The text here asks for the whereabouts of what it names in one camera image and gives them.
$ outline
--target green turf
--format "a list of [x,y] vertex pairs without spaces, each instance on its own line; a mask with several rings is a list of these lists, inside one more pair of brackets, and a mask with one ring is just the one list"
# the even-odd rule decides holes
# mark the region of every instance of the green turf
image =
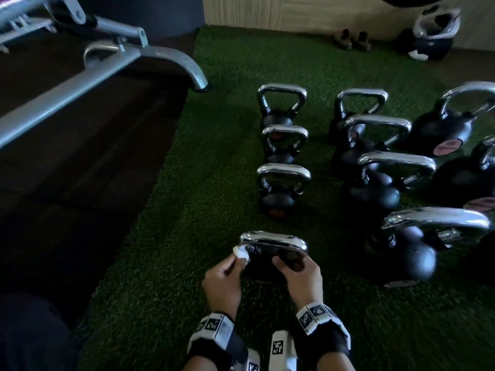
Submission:
[[[352,335],[356,369],[494,369],[495,293],[462,272],[465,248],[443,254],[429,283],[399,290],[354,274],[344,252],[359,224],[338,211],[341,183],[328,174],[333,147],[325,134],[333,99],[348,87],[384,88],[390,100],[382,113],[413,119],[443,91],[425,63],[385,45],[365,54],[339,50],[325,38],[229,28],[202,29],[195,59],[213,88],[189,93],[150,201],[93,297],[80,327],[89,335],[81,369],[179,369],[189,336],[207,311],[203,274],[247,230],[307,241],[322,267],[326,303]],[[285,224],[259,212],[254,186],[263,160],[256,91],[271,81],[308,91],[296,124],[309,130],[310,142],[298,163],[313,181]],[[292,98],[269,100],[288,104]],[[494,131],[480,119],[473,141]],[[404,203],[420,204],[412,196]],[[236,327],[262,354],[263,369],[272,332],[285,328],[293,314],[285,287],[243,280]]]

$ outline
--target kettlebell handle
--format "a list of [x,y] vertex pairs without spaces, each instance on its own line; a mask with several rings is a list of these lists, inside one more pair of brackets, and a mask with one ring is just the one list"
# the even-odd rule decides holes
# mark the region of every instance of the kettlebell handle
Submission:
[[240,243],[263,242],[287,247],[287,249],[307,254],[308,246],[305,241],[293,235],[270,233],[262,230],[252,230],[242,233]]
[[[450,89],[449,91],[445,92],[437,101],[435,104],[435,109],[438,109],[439,112],[439,117],[445,118],[448,115],[447,112],[447,105],[449,104],[449,101],[465,92],[471,92],[471,91],[485,91],[489,92],[492,95],[495,96],[495,83],[494,82],[484,82],[484,81],[472,81],[472,82],[466,82],[461,85],[458,85],[454,87],[453,89]],[[483,113],[491,111],[493,108],[495,108],[495,98],[491,98],[489,101],[487,101],[485,104],[482,106],[473,109],[469,113],[471,113],[473,116],[479,116]]]
[[343,100],[348,96],[365,96],[375,97],[378,102],[365,113],[373,114],[379,111],[387,102],[389,93],[380,88],[348,88],[340,92],[335,98],[335,111],[340,112],[342,118],[345,117],[345,108],[343,106]]
[[258,174],[258,190],[265,191],[270,189],[270,184],[266,180],[268,174],[283,177],[295,177],[300,179],[299,186],[294,187],[294,191],[302,194],[306,184],[311,181],[311,173],[308,169],[299,165],[267,163],[257,169]]
[[471,157],[474,157],[480,162],[481,169],[486,169],[489,166],[488,158],[495,153],[495,136],[489,136],[483,138],[474,147],[471,152]]
[[374,163],[419,167],[420,169],[418,173],[401,179],[402,189],[410,189],[419,181],[433,175],[436,170],[435,160],[426,156],[382,151],[368,152],[361,155],[359,159],[357,159],[357,164],[363,168],[361,171],[361,180],[363,182],[368,182],[366,167]]
[[261,86],[258,89],[258,103],[261,108],[261,113],[263,115],[268,115],[270,113],[270,107],[266,102],[265,94],[267,92],[285,92],[285,93],[294,93],[298,96],[298,101],[291,108],[288,109],[288,116],[293,118],[296,116],[298,111],[306,102],[308,97],[307,91],[301,86],[297,85],[286,85],[283,83],[268,83],[266,85]]
[[385,142],[383,142],[385,147],[390,147],[393,143],[397,142],[398,140],[405,139],[405,137],[409,135],[412,129],[412,122],[404,118],[371,115],[371,114],[350,116],[344,122],[344,129],[347,130],[347,139],[350,145],[354,143],[354,139],[351,134],[352,134],[352,126],[356,124],[392,126],[393,128],[399,129],[398,134],[388,138]]
[[281,134],[295,134],[299,138],[299,140],[294,143],[292,148],[299,152],[300,149],[306,144],[309,138],[308,130],[301,126],[296,125],[270,125],[263,129],[261,135],[263,135],[263,145],[265,150],[272,150],[273,143],[270,140],[270,134],[273,132],[281,133]]
[[462,208],[421,207],[392,212],[384,218],[380,230],[390,237],[399,229],[423,225],[471,227],[488,230],[490,220],[479,212]]

